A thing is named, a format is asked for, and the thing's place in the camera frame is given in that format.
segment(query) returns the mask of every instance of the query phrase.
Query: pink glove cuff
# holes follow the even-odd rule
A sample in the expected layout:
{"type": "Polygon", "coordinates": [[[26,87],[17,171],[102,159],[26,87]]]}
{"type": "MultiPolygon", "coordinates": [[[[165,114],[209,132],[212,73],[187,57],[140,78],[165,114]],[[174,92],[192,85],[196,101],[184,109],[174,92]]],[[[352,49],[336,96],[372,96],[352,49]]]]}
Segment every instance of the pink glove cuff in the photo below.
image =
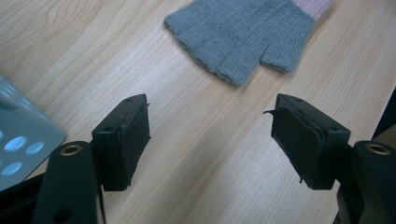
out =
{"type": "Polygon", "coordinates": [[[315,21],[332,4],[332,0],[293,0],[293,2],[305,13],[314,18],[315,21]]]}

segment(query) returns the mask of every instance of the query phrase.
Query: gray knit glove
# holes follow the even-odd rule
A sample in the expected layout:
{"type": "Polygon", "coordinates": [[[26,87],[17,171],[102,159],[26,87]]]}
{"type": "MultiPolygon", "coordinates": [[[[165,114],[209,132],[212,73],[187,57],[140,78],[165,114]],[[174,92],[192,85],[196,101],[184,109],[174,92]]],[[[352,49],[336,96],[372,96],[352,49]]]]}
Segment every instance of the gray knit glove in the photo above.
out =
{"type": "Polygon", "coordinates": [[[196,62],[241,86],[259,62],[291,72],[315,18],[291,0],[196,0],[164,22],[196,62]]]}

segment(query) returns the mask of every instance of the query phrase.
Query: wood grain surface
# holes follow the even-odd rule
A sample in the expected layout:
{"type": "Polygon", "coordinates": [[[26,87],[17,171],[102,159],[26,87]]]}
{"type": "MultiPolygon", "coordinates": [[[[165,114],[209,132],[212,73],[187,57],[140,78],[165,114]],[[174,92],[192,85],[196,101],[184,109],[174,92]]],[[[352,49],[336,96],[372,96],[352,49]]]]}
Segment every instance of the wood grain surface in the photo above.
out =
{"type": "MultiPolygon", "coordinates": [[[[62,129],[91,130],[145,93],[149,141],[108,223],[332,223],[335,193],[313,191],[271,138],[276,95],[305,99],[370,139],[396,85],[396,2],[338,0],[293,74],[258,67],[236,88],[197,65],[163,27],[188,0],[0,1],[0,72],[62,129]]],[[[45,163],[34,175],[45,170],[45,163]]]]}

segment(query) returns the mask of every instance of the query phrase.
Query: gray plastic container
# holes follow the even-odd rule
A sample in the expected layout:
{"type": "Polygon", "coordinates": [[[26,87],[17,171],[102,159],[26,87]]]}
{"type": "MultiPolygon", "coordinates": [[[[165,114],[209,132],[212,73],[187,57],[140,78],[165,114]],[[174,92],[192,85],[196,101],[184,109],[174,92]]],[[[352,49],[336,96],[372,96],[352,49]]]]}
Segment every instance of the gray plastic container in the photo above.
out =
{"type": "Polygon", "coordinates": [[[64,132],[0,75],[0,190],[22,182],[64,140],[64,132]]]}

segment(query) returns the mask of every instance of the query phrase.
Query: light wood tabletop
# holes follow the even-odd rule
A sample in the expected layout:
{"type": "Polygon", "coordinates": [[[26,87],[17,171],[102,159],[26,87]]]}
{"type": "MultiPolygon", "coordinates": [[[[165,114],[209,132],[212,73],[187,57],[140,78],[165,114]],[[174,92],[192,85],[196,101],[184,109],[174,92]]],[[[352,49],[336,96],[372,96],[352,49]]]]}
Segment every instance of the light wood tabletop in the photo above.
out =
{"type": "MultiPolygon", "coordinates": [[[[108,223],[332,223],[335,193],[299,183],[270,136],[278,93],[371,139],[396,85],[396,1],[337,0],[299,66],[259,66],[243,87],[209,74],[163,26],[189,0],[0,1],[0,72],[67,134],[145,93],[151,139],[108,223]]],[[[45,164],[34,175],[45,171],[45,164]]]]}

